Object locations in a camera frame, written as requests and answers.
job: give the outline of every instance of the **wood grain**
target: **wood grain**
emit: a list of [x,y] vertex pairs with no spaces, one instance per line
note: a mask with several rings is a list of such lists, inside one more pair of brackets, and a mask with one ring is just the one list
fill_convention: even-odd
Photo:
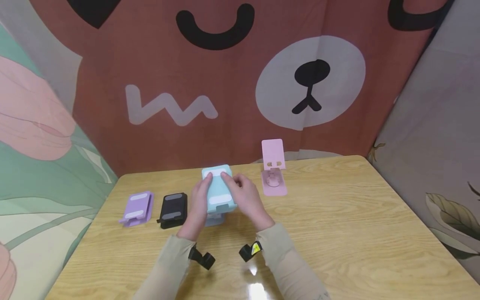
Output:
[[[261,190],[261,164],[231,168]],[[288,195],[262,195],[264,205],[334,300],[478,299],[478,284],[363,157],[288,161],[283,174]],[[200,169],[121,177],[47,299],[130,299],[178,230],[155,222],[163,196],[190,195],[200,177]],[[152,219],[123,228],[128,196],[146,190],[156,197]],[[281,299],[262,256],[246,264],[238,255],[254,239],[239,211],[205,228],[198,249],[216,262],[210,271],[192,263],[177,298]]]

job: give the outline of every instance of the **light blue phone stand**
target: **light blue phone stand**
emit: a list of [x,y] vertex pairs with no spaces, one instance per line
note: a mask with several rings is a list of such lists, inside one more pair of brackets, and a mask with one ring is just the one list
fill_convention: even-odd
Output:
[[202,169],[202,178],[205,178],[208,173],[213,174],[212,184],[207,192],[207,213],[210,217],[207,217],[206,226],[223,223],[225,219],[223,214],[229,213],[237,207],[235,202],[233,202],[230,190],[220,177],[222,172],[232,176],[232,170],[229,165]]

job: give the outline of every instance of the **person's right hand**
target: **person's right hand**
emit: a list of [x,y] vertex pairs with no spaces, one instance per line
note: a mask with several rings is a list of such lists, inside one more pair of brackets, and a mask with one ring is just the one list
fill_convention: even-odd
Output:
[[270,228],[275,221],[265,211],[255,184],[243,174],[233,177],[222,172],[221,177],[232,194],[233,201],[240,211],[253,223],[257,231]]

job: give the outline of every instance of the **sleeve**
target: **sleeve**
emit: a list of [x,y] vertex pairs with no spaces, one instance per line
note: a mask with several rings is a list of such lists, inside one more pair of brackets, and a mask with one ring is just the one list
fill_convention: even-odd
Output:
[[265,264],[285,300],[331,300],[325,286],[297,253],[285,228],[276,223],[257,233]]
[[133,300],[174,300],[187,275],[188,255],[195,242],[170,236],[147,279],[133,296]]

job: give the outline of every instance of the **pink phone stand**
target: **pink phone stand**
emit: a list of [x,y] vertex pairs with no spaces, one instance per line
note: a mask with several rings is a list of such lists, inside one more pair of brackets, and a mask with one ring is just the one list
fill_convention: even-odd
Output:
[[283,180],[281,169],[285,169],[285,155],[281,139],[263,140],[262,154],[264,170],[262,171],[262,186],[265,196],[284,196],[287,186]]

